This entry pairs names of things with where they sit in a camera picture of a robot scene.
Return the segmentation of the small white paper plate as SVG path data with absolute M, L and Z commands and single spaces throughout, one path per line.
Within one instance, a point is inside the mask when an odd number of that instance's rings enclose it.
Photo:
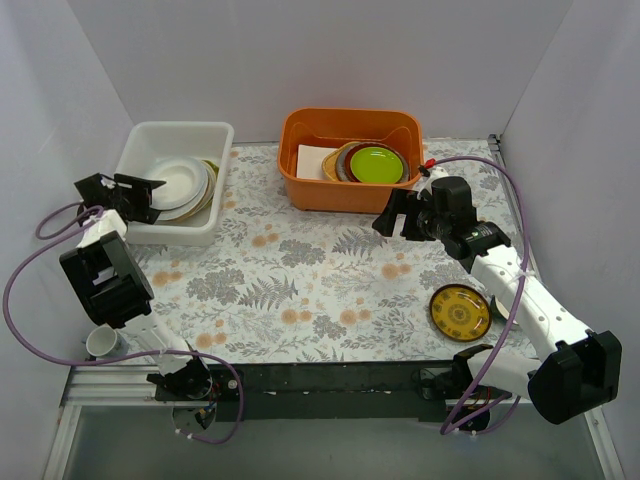
M 166 211 L 200 199 L 206 191 L 208 173 L 204 164 L 195 158 L 173 157 L 156 162 L 143 178 L 161 183 L 152 190 L 151 207 Z

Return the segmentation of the white ceramic cup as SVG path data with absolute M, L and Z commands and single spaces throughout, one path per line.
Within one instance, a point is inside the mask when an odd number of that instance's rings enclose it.
M 124 337 L 109 325 L 96 327 L 88 335 L 85 347 L 87 352 L 96 359 L 122 357 L 129 350 Z

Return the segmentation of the orange plastic bin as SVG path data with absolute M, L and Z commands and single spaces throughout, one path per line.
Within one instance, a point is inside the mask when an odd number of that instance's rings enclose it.
M 295 110 L 284 121 L 278 168 L 291 203 L 300 210 L 378 214 L 382 212 L 392 185 L 302 179 L 297 176 L 298 147 L 308 145 L 337 149 L 348 142 L 385 144 L 399 152 L 409 166 L 409 180 L 402 189 L 412 189 L 420 179 L 424 163 L 422 130 L 412 115 L 392 110 L 313 108 Z

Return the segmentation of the white plastic bin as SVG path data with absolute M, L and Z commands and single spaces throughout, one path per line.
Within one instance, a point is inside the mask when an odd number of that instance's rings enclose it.
M 172 246 L 208 246 L 221 209 L 234 128 L 226 122 L 147 121 L 129 134 L 118 173 L 143 178 L 156 162 L 173 157 L 193 157 L 213 161 L 219 167 L 219 179 L 210 208 L 181 222 L 129 224 L 126 239 L 132 244 Z

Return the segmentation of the white bowl teal rim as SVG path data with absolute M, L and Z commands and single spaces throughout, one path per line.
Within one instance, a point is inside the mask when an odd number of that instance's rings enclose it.
M 494 323 L 502 326 L 507 323 L 510 312 L 497 300 L 495 296 L 492 296 L 490 299 L 489 309 Z

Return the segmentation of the white paper sheet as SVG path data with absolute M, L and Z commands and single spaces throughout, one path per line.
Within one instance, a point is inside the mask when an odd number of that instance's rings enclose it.
M 326 180 L 323 162 L 335 148 L 299 145 L 297 151 L 296 177 L 305 180 Z

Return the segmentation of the white watermelon pattern plate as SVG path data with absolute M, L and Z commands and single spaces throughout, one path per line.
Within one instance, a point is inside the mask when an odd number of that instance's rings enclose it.
M 197 215 L 201 211 L 206 210 L 211 207 L 213 202 L 213 198 L 215 195 L 215 191 L 217 188 L 217 182 L 219 179 L 219 167 L 211 160 L 201 159 L 201 162 L 205 165 L 208 170 L 209 180 L 205 192 L 205 196 L 202 201 L 197 206 L 194 214 Z

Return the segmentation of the small woven bamboo tray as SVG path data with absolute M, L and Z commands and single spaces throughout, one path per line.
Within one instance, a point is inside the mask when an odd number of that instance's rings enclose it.
M 328 156 L 326 156 L 322 162 L 322 171 L 327 180 L 333 182 L 341 182 L 338 180 L 335 170 L 335 164 L 338 156 L 338 149 L 331 152 Z

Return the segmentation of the black aluminium base frame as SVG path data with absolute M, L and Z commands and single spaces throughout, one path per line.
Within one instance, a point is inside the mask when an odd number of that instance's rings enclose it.
M 181 393 L 151 367 L 80 368 L 64 393 L 86 406 L 169 406 L 188 412 L 186 424 L 213 422 L 406 418 L 440 422 L 474 380 L 470 399 L 455 420 L 484 431 L 489 407 L 521 399 L 558 425 L 609 400 L 603 355 L 591 341 L 563 345 L 539 361 L 501 351 L 486 373 L 486 344 L 450 360 L 356 363 L 266 363 L 209 367 L 212 389 L 203 397 Z

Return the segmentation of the lime green round plate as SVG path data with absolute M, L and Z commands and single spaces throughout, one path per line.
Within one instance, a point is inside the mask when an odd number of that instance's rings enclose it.
M 404 174 L 401 158 L 384 147 L 363 147 L 349 158 L 353 176 L 361 183 L 395 184 Z

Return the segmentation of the dark red plate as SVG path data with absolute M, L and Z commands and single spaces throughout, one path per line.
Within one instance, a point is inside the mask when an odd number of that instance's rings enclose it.
M 350 180 L 365 184 L 400 184 L 409 179 L 404 157 L 382 143 L 355 142 L 345 150 L 344 168 Z

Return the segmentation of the large white paper plate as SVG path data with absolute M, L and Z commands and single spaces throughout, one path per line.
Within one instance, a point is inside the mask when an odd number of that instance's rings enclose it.
M 194 211 L 196 210 L 197 206 L 205 196 L 205 192 L 201 194 L 200 199 L 195 199 L 194 201 L 188 203 L 183 207 L 173 209 L 173 210 L 166 210 L 166 211 L 159 210 L 160 215 L 158 217 L 158 221 L 159 222 L 181 222 L 193 216 Z

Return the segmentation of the yellow brown ornate plate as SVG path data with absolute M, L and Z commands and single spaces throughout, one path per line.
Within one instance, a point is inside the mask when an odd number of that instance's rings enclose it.
M 434 327 L 445 337 L 470 343 L 484 337 L 492 324 L 487 300 L 462 284 L 445 285 L 434 292 L 428 307 Z

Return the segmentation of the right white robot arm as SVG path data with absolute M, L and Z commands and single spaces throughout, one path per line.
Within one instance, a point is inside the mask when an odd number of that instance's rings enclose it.
M 478 219 L 463 178 L 445 176 L 420 192 L 393 190 L 373 227 L 390 237 L 398 216 L 405 218 L 405 239 L 441 242 L 508 309 L 508 322 L 519 325 L 536 352 L 527 359 L 480 346 L 456 354 L 451 377 L 460 395 L 475 397 L 490 386 L 531 401 L 555 425 L 617 397 L 621 342 L 610 331 L 593 331 L 526 273 L 527 261 L 509 237 Z

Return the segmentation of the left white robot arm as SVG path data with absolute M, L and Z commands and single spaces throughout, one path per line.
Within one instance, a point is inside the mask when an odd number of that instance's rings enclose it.
M 87 231 L 78 246 L 62 254 L 61 267 L 89 318 L 98 326 L 125 330 L 159 368 L 151 382 L 172 394 L 201 400 L 213 391 L 213 377 L 188 342 L 152 312 L 151 285 L 125 243 L 132 221 L 153 224 L 160 212 L 151 207 L 152 192 L 162 186 L 123 174 L 96 173 L 75 183 Z

